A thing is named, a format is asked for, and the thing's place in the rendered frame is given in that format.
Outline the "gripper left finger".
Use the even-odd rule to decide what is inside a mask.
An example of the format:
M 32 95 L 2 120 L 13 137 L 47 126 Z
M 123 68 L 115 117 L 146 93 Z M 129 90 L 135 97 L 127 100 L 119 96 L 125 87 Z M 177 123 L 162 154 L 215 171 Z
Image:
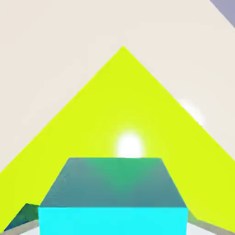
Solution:
M 21 235 L 39 226 L 38 205 L 26 203 L 0 235 Z

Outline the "small cyan cube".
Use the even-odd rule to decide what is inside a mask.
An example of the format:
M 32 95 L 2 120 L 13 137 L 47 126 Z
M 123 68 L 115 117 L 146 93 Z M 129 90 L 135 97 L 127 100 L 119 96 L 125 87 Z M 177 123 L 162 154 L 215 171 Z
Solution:
M 69 158 L 38 212 L 40 235 L 186 235 L 188 220 L 160 158 Z

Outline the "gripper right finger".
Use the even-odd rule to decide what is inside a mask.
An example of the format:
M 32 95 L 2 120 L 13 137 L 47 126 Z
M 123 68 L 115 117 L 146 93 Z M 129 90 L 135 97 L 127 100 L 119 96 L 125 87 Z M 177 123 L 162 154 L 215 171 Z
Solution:
M 235 235 L 235 232 L 198 220 L 189 210 L 187 235 Z

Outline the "large yellow box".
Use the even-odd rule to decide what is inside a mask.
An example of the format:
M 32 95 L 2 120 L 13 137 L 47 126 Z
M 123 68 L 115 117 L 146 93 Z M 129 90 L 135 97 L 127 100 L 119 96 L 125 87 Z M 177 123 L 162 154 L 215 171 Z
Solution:
M 114 157 L 127 132 L 163 159 L 196 218 L 235 232 L 235 160 L 124 47 L 0 172 L 0 232 L 69 157 Z

